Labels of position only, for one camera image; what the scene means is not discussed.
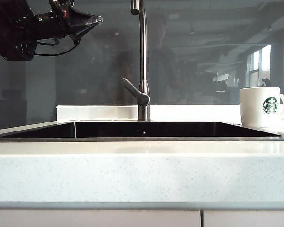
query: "black sink basin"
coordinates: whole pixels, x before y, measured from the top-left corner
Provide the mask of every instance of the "black sink basin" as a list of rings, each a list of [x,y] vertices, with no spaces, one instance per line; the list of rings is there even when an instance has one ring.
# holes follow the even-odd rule
[[[68,139],[84,140],[233,140],[258,138],[278,140],[279,134],[259,131],[222,122],[72,122],[8,133],[4,139]]]

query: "backsplash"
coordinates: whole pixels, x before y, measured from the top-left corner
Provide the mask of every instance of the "backsplash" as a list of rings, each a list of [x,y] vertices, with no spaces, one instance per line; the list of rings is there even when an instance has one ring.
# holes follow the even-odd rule
[[[48,0],[27,0],[34,14]],[[239,89],[276,86],[284,94],[284,0],[144,0],[151,105],[238,104]],[[62,56],[10,62],[0,56],[0,129],[54,121],[57,105],[135,105],[139,19],[130,0],[76,0],[104,22]],[[70,38],[37,53],[60,53]]]

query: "green logo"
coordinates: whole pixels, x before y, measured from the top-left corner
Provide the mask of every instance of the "green logo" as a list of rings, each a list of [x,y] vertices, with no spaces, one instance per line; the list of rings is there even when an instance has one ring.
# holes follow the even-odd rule
[[[276,98],[268,98],[263,103],[263,110],[267,114],[275,114],[278,109],[278,101]]]

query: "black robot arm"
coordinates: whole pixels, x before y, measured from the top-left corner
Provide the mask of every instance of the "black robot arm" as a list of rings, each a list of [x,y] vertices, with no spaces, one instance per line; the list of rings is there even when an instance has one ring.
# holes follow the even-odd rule
[[[25,0],[0,0],[0,55],[8,61],[28,61],[40,39],[69,37],[78,45],[82,36],[103,22],[101,16],[81,13],[73,0],[49,0],[52,10],[34,15]]]

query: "cabinet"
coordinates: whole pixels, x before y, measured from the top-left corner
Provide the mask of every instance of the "cabinet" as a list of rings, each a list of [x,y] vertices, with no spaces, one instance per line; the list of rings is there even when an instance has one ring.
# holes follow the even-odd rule
[[[200,227],[200,211],[0,209],[0,227]]]
[[[203,227],[284,227],[284,210],[204,211]]]

